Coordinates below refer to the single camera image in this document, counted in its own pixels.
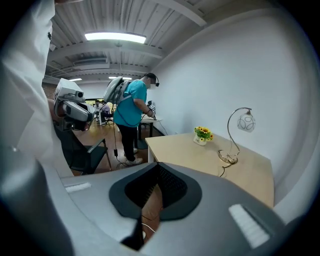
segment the table lamp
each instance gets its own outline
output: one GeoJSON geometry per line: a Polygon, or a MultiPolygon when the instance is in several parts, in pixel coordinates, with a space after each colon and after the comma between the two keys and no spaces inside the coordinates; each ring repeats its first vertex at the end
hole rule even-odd
{"type": "Polygon", "coordinates": [[[219,158],[230,164],[230,165],[234,165],[236,162],[238,162],[238,158],[237,156],[240,153],[240,149],[238,147],[238,145],[235,143],[234,139],[231,137],[230,131],[229,131],[229,122],[231,117],[234,115],[235,112],[239,111],[239,110],[247,110],[247,112],[245,114],[240,115],[240,117],[238,118],[237,121],[237,126],[240,130],[246,131],[251,133],[255,127],[256,127],[256,120],[255,118],[252,116],[251,114],[251,108],[249,107],[240,107],[238,109],[236,109],[235,111],[232,112],[232,114],[230,115],[229,119],[228,119],[228,123],[227,123],[227,130],[228,130],[228,134],[230,136],[230,142],[231,142],[231,148],[229,153],[226,154],[226,156],[222,155],[221,151],[223,151],[222,149],[218,150],[218,155],[219,158]],[[236,154],[231,154],[231,149],[232,149],[232,143],[234,143],[234,145],[236,146],[236,148],[238,149],[238,152],[236,154]]]}

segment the ceiling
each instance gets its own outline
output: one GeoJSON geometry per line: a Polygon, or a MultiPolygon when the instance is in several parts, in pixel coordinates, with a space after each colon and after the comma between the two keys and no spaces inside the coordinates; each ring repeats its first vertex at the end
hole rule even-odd
{"type": "Polygon", "coordinates": [[[206,27],[206,15],[231,1],[84,0],[57,5],[51,38],[55,49],[48,54],[46,82],[59,78],[97,82],[118,75],[140,78],[179,44],[185,31],[206,27]],[[89,32],[127,32],[144,35],[146,40],[144,44],[87,41],[89,32]]]}

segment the potted sunflower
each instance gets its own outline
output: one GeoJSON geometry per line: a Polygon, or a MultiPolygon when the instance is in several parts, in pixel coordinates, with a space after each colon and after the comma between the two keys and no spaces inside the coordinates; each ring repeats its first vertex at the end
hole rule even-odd
{"type": "Polygon", "coordinates": [[[206,145],[208,141],[212,141],[212,139],[214,138],[214,135],[206,127],[198,126],[194,128],[194,132],[195,136],[193,141],[200,146],[206,145]]]}

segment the flower pot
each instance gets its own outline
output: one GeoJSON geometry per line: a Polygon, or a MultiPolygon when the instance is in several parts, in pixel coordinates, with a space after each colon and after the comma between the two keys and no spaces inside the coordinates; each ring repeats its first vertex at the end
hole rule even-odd
{"type": "Polygon", "coordinates": [[[201,141],[201,138],[200,138],[198,135],[195,135],[195,136],[194,136],[193,141],[194,141],[195,143],[197,143],[198,145],[200,145],[200,146],[204,146],[204,145],[207,144],[207,140],[201,141]]]}

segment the man in teal shirt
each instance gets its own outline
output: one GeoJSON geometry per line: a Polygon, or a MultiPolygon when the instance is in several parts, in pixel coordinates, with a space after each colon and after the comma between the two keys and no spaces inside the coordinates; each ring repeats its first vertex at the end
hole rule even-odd
{"type": "Polygon", "coordinates": [[[153,73],[145,74],[140,80],[132,81],[124,91],[124,97],[131,97],[121,101],[114,113],[114,122],[119,127],[122,135],[122,144],[129,165],[142,163],[142,158],[135,158],[134,140],[137,135],[137,126],[141,121],[142,113],[149,117],[153,116],[152,110],[146,105],[147,88],[156,83],[156,76],[153,73]]]}

